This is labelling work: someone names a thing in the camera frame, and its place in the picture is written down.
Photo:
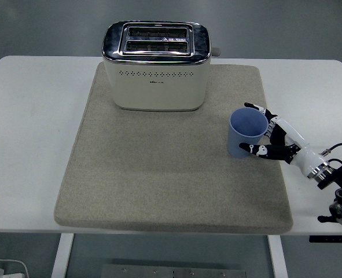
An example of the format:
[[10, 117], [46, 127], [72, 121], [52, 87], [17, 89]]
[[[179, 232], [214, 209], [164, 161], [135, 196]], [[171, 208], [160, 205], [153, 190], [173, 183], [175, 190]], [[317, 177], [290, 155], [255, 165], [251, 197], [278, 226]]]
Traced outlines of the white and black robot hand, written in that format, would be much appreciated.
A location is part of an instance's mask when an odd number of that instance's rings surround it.
[[323, 156], [316, 154], [310, 144], [285, 119], [272, 114], [267, 108], [245, 103], [263, 114], [269, 125], [265, 136], [269, 145], [253, 145], [242, 142], [239, 147], [255, 156], [269, 160], [282, 160], [297, 166], [307, 178], [314, 178], [317, 172], [327, 165]]

